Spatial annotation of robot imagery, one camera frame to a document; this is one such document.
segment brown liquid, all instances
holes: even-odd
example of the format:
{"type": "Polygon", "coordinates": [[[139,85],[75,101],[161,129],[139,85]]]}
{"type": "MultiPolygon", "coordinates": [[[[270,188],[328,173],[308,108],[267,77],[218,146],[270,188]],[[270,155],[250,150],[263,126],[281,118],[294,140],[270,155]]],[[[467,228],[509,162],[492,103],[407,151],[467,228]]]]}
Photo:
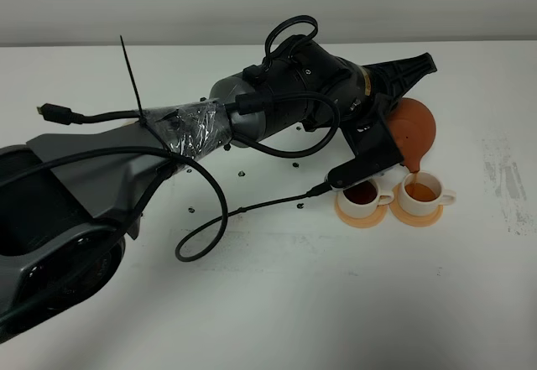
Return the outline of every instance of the brown liquid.
{"type": "Polygon", "coordinates": [[[427,185],[416,183],[416,178],[410,184],[407,184],[404,189],[410,198],[417,201],[431,202],[436,199],[435,192],[427,185]]]}
{"type": "Polygon", "coordinates": [[[354,185],[343,191],[343,194],[350,202],[357,205],[366,205],[377,198],[377,189],[369,181],[354,185]]]}

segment white mug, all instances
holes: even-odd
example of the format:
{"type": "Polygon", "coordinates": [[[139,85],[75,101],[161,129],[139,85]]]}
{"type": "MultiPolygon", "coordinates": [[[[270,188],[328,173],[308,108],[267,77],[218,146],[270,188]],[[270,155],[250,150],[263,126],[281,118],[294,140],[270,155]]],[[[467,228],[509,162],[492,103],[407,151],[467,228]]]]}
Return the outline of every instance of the white mug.
{"type": "Polygon", "coordinates": [[[418,173],[410,173],[404,177],[403,182],[399,186],[399,193],[397,196],[399,206],[410,215],[413,216],[427,216],[433,213],[438,205],[451,205],[456,201],[456,192],[446,190],[444,185],[437,177],[426,171],[420,171],[418,173]],[[422,184],[430,188],[436,198],[432,201],[417,201],[412,198],[406,189],[406,185],[411,184],[414,181],[414,176],[417,176],[416,183],[422,184]]]}
{"type": "Polygon", "coordinates": [[[377,196],[375,196],[375,199],[368,204],[355,204],[347,199],[344,191],[339,191],[337,193],[337,205],[347,216],[355,219],[368,217],[375,212],[377,206],[389,204],[394,200],[394,193],[391,190],[382,190],[378,185],[378,182],[374,179],[369,179],[368,181],[373,184],[377,190],[377,196]]]}

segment electrical tape wrap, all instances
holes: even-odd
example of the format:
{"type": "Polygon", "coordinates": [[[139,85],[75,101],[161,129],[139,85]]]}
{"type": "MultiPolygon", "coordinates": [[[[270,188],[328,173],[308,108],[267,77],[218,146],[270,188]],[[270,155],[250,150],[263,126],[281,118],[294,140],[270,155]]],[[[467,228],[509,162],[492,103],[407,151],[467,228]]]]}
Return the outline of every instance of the electrical tape wrap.
{"type": "Polygon", "coordinates": [[[144,109],[143,112],[147,124],[172,152],[194,160],[207,156],[232,139],[226,108],[217,100],[144,109]]]}

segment tea cup handle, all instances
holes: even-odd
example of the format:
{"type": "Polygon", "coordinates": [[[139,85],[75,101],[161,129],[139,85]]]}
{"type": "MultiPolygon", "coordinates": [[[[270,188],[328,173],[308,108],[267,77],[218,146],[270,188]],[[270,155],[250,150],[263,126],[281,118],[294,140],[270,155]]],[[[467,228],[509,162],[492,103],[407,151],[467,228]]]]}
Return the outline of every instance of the tea cup handle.
{"type": "Polygon", "coordinates": [[[456,192],[444,190],[444,195],[440,198],[440,205],[451,205],[456,202],[456,192]]]}
{"type": "Polygon", "coordinates": [[[380,196],[380,198],[378,199],[379,205],[387,205],[394,200],[394,192],[391,190],[380,190],[378,194],[380,196]]]}

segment white wall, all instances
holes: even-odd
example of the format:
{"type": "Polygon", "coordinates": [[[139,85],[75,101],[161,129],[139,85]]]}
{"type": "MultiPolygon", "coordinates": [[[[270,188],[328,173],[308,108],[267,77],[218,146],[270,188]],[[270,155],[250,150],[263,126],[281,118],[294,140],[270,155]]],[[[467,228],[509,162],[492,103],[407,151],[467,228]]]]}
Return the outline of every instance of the white wall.
{"type": "Polygon", "coordinates": [[[537,0],[0,0],[0,44],[259,44],[302,13],[326,43],[537,38],[537,0]]]}

